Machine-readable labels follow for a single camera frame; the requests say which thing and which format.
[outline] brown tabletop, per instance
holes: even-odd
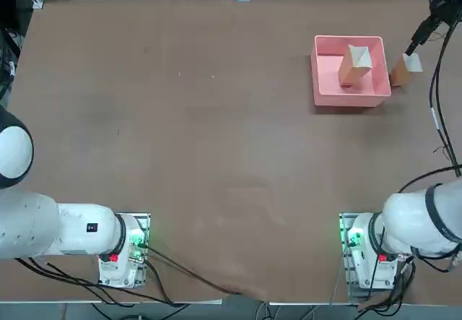
[[[246,295],[329,302],[339,213],[378,211],[402,184],[448,165],[433,152],[427,98],[441,40],[418,48],[425,73],[411,87],[336,113],[313,105],[313,39],[380,35],[391,68],[427,13],[427,0],[49,0],[34,12],[10,106],[35,139],[22,187],[151,212],[153,245]],[[456,32],[441,73],[456,151],[461,50]],[[53,260],[97,279],[93,257]],[[171,298],[222,297],[158,265]],[[2,300],[93,299],[14,261],[0,266]],[[461,304],[461,283],[462,269],[419,264],[407,301]],[[141,290],[159,295],[153,280]],[[342,275],[335,302],[345,290]]]

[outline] black sticker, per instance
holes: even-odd
[[[87,224],[87,232],[98,232],[98,224]]]

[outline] pink plastic bin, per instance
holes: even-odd
[[[372,69],[354,87],[341,87],[338,70],[347,46],[369,47]],[[311,53],[315,105],[375,107],[391,95],[382,38],[378,36],[315,37]]]

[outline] cable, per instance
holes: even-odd
[[[155,253],[156,255],[162,257],[163,259],[167,260],[168,262],[170,262],[171,264],[173,264],[175,267],[179,268],[180,270],[182,270],[183,272],[185,272],[186,274],[188,274],[189,276],[193,277],[193,278],[196,278],[197,280],[200,280],[201,282],[203,282],[204,284],[218,290],[218,291],[221,291],[222,293],[227,293],[228,295],[242,295],[242,293],[239,293],[237,291],[231,291],[231,290],[228,290],[228,289],[225,289],[224,287],[221,287],[217,284],[214,284],[213,282],[201,277],[199,274],[187,269],[186,267],[183,267],[181,266],[179,263],[173,261],[170,257],[166,256],[165,254],[161,253],[160,251],[154,249],[154,248],[151,248],[150,246],[146,245],[146,244],[143,244],[143,243],[140,243],[138,244],[138,246],[140,248],[146,248],[150,251],[152,251],[153,253]]]
[[[41,271],[43,271],[45,273],[49,273],[49,274],[57,276],[57,277],[60,277],[60,275],[62,275],[63,277],[65,277],[67,279],[73,280],[76,283],[76,285],[80,285],[84,289],[90,291],[93,295],[95,295],[98,299],[100,299],[105,304],[116,305],[116,306],[120,306],[122,308],[131,308],[131,307],[134,306],[134,304],[133,305],[126,305],[126,304],[119,303],[106,290],[103,290],[100,285],[91,285],[91,286],[94,286],[95,288],[97,288],[99,291],[103,292],[112,301],[112,303],[108,302],[107,300],[102,298],[100,295],[98,295],[95,291],[91,290],[89,286],[84,284],[84,283],[91,284],[91,282],[89,282],[88,280],[85,280],[85,279],[82,279],[82,278],[72,277],[71,275],[61,271],[58,267],[56,267],[56,266],[54,266],[52,264],[50,264],[50,267],[54,268],[60,274],[54,273],[52,271],[48,271],[47,269],[41,267],[33,258],[29,258],[29,261],[35,266],[35,268],[37,268],[37,269],[39,269],[39,270],[41,270]]]
[[[168,314],[167,316],[164,316],[163,318],[159,319],[159,320],[167,320],[169,318],[171,318],[172,316],[180,313],[181,311],[184,311],[187,307],[189,307],[191,304],[185,304],[183,307],[181,307],[180,309],[177,309],[176,311]]]
[[[57,277],[57,276],[53,275],[53,272],[49,271],[48,269],[42,268],[44,271],[46,271],[46,272],[44,272],[44,271],[42,271],[40,269],[37,269],[37,268],[34,268],[33,266],[30,266],[28,263],[26,263],[22,259],[15,259],[15,260],[18,261],[22,266],[24,266],[28,270],[30,270],[30,271],[32,271],[32,272],[34,272],[34,273],[36,273],[36,274],[38,274],[38,275],[40,275],[42,277],[47,277],[47,278],[52,279],[52,280],[58,280],[59,282],[65,282],[66,284],[82,286],[82,284],[71,281],[69,279],[66,279],[66,278],[63,278],[63,277]],[[113,286],[109,286],[109,285],[94,284],[94,283],[91,283],[91,282],[87,283],[87,281],[83,282],[84,280],[82,278],[76,278],[76,279],[81,280],[82,283],[84,283],[86,286],[103,287],[105,289],[117,290],[117,291],[120,291],[122,293],[128,293],[129,295],[139,296],[139,297],[142,297],[142,298],[146,298],[148,300],[155,300],[156,302],[167,304],[164,300],[161,300],[159,298],[152,297],[152,296],[149,296],[149,295],[145,295],[145,294],[142,294],[142,293],[137,293],[137,292],[134,292],[134,291],[131,291],[131,290],[121,289],[119,287],[113,287]]]
[[[277,319],[277,314],[279,314],[279,311],[281,310],[281,306],[278,306],[277,307],[277,310],[276,310],[276,313],[274,314],[274,318],[273,320],[276,320]]]
[[[430,177],[430,176],[433,176],[434,174],[438,174],[438,173],[447,172],[449,170],[455,170],[456,168],[461,169],[462,165],[455,165],[455,166],[448,166],[448,167],[438,168],[437,170],[432,170],[430,172],[424,173],[421,176],[418,176],[418,177],[412,179],[411,181],[409,181],[408,183],[406,183],[405,185],[403,185],[401,187],[401,189],[399,189],[398,193],[399,194],[402,193],[404,190],[409,188],[412,184],[414,184],[417,181],[420,181],[420,180],[422,180],[422,179],[424,179],[426,177]]]
[[[438,132],[438,136],[440,137],[441,142],[443,143],[443,147],[448,151],[449,158],[450,158],[451,163],[453,164],[453,166],[456,166],[458,164],[458,162],[457,162],[457,159],[456,159],[456,155],[454,153],[452,142],[450,141],[450,138],[449,138],[449,135],[448,135],[448,130],[446,129],[443,112],[441,110],[439,83],[440,83],[441,62],[442,62],[446,47],[448,46],[450,37],[453,34],[454,30],[456,29],[457,24],[459,23],[459,17],[458,16],[459,16],[460,13],[461,13],[461,9],[459,8],[459,10],[456,13],[456,18],[455,18],[454,22],[450,25],[448,31],[446,32],[446,36],[445,36],[445,39],[443,41],[443,45],[441,46],[440,55],[438,57],[438,62],[437,62],[437,65],[435,67],[435,71],[433,72],[432,81],[431,81],[430,90],[429,90],[430,110],[432,111],[432,115],[433,115],[435,126],[436,126],[436,129],[437,129],[437,132]],[[443,128],[443,133],[440,130],[440,125],[439,125],[439,123],[437,121],[437,118],[436,118],[436,115],[435,115],[435,109],[433,108],[433,87],[435,87],[435,98],[436,98],[436,101],[437,101],[437,113],[438,113],[438,116],[440,118],[440,123],[441,123],[441,127]],[[460,171],[459,168],[455,168],[454,172],[455,172],[457,177],[462,175],[462,172]]]
[[[152,320],[145,315],[125,315],[122,316],[119,320],[134,319],[134,320]]]
[[[95,306],[93,303],[90,304],[91,307],[93,307],[98,313],[101,314],[103,318],[106,318],[107,320],[112,320],[108,315],[104,314],[97,306]]]
[[[101,314],[101,316],[104,316],[107,320],[112,320],[107,314],[104,314],[97,306],[95,306],[93,303],[92,304],[92,307],[94,309],[96,309],[96,311],[98,313]],[[184,311],[187,307],[189,307],[191,304],[185,304],[183,306],[181,306],[180,309],[177,309],[176,311],[173,311],[172,313],[168,314],[167,316],[164,316],[163,318],[159,319],[159,320],[167,320],[169,318],[171,318],[172,316],[180,313],[181,311]],[[119,320],[127,320],[127,319],[140,319],[141,320],[151,320],[151,318],[145,316],[145,315],[125,315],[125,316],[122,316]]]
[[[154,276],[155,276],[156,281],[157,281],[157,286],[159,287],[160,293],[162,293],[162,297],[164,298],[165,302],[167,302],[169,306],[172,306],[174,308],[184,306],[181,303],[174,303],[174,302],[172,302],[172,300],[170,300],[170,298],[167,296],[167,293],[165,292],[164,285],[162,285],[162,281],[160,280],[159,273],[157,273],[157,270],[154,267],[154,265],[151,262],[147,261],[147,260],[144,260],[144,263],[154,273]]]
[[[318,309],[319,306],[316,306],[316,307],[311,307],[310,306],[310,309],[305,313],[303,314],[299,320],[305,320],[307,317],[309,317],[312,313],[314,313],[316,311],[316,309]]]

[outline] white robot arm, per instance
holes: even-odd
[[[142,286],[147,252],[138,244],[147,244],[149,215],[114,214],[98,204],[57,204],[42,194],[11,189],[27,175],[33,154],[26,126],[0,106],[0,259],[98,255],[100,282]]]
[[[381,213],[361,213],[348,232],[359,286],[391,289],[398,260],[448,255],[456,264],[462,244],[462,180],[393,194]]]

